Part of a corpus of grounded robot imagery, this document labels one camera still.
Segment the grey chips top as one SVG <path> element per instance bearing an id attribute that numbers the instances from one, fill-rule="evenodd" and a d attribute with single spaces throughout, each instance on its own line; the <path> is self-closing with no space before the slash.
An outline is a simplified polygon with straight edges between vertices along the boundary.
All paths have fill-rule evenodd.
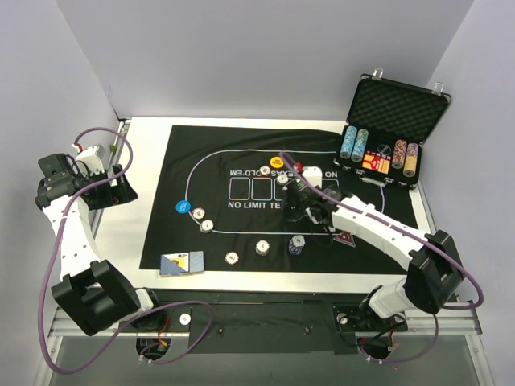
<path id="1" fill-rule="evenodd" d="M 277 177 L 277 183 L 279 185 L 286 185 L 288 183 L 288 177 L 286 175 L 279 175 Z"/>

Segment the grey chips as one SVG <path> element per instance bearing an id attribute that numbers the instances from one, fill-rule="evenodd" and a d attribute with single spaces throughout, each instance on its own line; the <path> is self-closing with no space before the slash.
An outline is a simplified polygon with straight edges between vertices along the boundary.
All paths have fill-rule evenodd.
<path id="1" fill-rule="evenodd" d="M 288 177 L 286 175 L 279 175 L 277 177 L 277 183 L 279 185 L 286 185 L 288 183 Z"/>
<path id="2" fill-rule="evenodd" d="M 212 220 L 203 220 L 200 223 L 200 231 L 203 233 L 209 233 L 214 229 L 214 223 Z"/>

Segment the red white chip top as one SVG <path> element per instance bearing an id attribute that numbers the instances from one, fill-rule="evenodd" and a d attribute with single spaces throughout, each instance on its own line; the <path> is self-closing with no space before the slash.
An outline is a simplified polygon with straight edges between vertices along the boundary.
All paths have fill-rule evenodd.
<path id="1" fill-rule="evenodd" d="M 270 168 L 268 166 L 262 166 L 260 169 L 261 176 L 268 176 L 270 175 Z"/>

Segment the blue chip stack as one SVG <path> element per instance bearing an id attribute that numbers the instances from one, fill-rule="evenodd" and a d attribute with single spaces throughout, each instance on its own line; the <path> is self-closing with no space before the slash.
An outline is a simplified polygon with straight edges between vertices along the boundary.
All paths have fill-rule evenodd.
<path id="1" fill-rule="evenodd" d="M 288 244 L 289 254 L 294 256 L 299 255 L 303 251 L 305 244 L 306 241 L 303 235 L 292 236 Z"/>

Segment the grey chip stack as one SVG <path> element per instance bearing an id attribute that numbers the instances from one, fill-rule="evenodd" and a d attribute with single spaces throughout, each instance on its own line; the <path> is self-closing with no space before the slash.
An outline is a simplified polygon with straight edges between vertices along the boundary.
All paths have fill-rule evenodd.
<path id="1" fill-rule="evenodd" d="M 270 251 L 270 243 L 266 240 L 260 240 L 256 243 L 255 251 L 260 256 L 265 256 Z"/>

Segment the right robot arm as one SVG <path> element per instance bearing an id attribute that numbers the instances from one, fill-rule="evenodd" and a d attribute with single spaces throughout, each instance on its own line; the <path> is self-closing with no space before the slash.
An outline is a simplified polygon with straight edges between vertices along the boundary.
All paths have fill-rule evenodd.
<path id="1" fill-rule="evenodd" d="M 335 185 L 323 188 L 321 178 L 321 169 L 309 166 L 283 186 L 286 215 L 305 215 L 313 224 L 349 232 L 406 271 L 398 282 L 379 285 L 362 300 L 361 323 L 377 329 L 407 310 L 437 314 L 443 309 L 464 279 L 453 238 L 441 230 L 430 234 L 404 225 Z"/>

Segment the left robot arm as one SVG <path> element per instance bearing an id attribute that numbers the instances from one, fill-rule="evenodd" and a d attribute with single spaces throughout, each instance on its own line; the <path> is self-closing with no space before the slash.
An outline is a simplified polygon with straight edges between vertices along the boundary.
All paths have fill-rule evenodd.
<path id="1" fill-rule="evenodd" d="M 138 323 L 156 331 L 165 310 L 148 289 L 135 289 L 110 262 L 101 259 L 89 223 L 91 211 L 130 203 L 138 195 L 122 166 L 105 168 L 104 148 L 76 146 L 78 154 L 51 154 L 38 161 L 43 178 L 36 206 L 49 219 L 59 242 L 60 282 L 52 297 L 87 335 L 137 315 Z"/>

